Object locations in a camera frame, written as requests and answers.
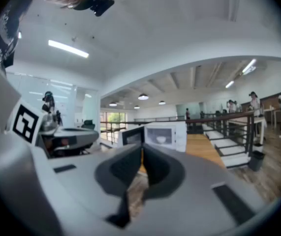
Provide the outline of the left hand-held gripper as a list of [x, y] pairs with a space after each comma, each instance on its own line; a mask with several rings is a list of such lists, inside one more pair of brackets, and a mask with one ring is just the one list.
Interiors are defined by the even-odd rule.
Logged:
[[58, 128], [53, 115], [37, 109], [20, 98], [7, 121], [7, 131], [22, 138], [29, 146], [42, 148], [48, 158], [56, 132], [56, 149], [78, 149], [93, 144], [97, 131], [86, 128]]

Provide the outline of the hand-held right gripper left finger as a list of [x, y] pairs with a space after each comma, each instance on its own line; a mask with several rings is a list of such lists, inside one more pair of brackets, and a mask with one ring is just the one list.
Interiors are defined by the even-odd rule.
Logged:
[[61, 228], [126, 228], [131, 223], [127, 190], [141, 165], [140, 145], [55, 159], [35, 147], [33, 159]]

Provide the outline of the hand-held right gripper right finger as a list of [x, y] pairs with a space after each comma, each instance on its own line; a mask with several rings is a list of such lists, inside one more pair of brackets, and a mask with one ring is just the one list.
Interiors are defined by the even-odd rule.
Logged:
[[144, 145], [149, 188], [135, 227], [237, 227], [265, 203], [255, 188], [217, 164]]

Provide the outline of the white microwave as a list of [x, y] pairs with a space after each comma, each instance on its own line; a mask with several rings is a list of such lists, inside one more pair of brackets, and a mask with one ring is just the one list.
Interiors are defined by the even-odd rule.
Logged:
[[[159, 144], [157, 136], [166, 137], [164, 144]], [[127, 130], [118, 134], [118, 147], [127, 144], [149, 144], [185, 152], [187, 145], [187, 126], [184, 121], [159, 121], [146, 124], [129, 124]]]

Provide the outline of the black office chair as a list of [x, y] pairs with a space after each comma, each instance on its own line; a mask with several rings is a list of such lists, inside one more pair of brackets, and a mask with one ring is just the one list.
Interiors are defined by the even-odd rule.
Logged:
[[83, 124], [81, 125], [82, 128], [85, 128], [85, 129], [91, 129], [91, 130], [94, 130], [95, 128], [95, 124], [93, 123], [93, 120], [85, 120], [83, 122]]

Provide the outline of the large window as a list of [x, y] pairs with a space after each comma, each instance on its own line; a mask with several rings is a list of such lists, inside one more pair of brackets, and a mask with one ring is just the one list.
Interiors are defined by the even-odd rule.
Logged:
[[120, 112], [100, 112], [100, 131], [116, 132], [117, 130], [126, 129], [126, 113]]

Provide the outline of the black trash bin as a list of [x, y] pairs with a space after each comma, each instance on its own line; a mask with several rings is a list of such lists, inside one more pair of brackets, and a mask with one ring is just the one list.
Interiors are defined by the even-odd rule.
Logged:
[[249, 168], [254, 171], [258, 172], [263, 164], [263, 160], [265, 158], [265, 154], [259, 151], [253, 151], [251, 153], [250, 161], [249, 161]]

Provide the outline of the black patterned shirt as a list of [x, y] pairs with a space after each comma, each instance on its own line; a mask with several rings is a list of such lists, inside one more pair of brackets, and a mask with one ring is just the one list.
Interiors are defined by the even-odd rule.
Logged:
[[20, 21], [31, 3], [32, 0], [10, 0], [0, 14], [0, 69], [3, 73], [13, 65]]

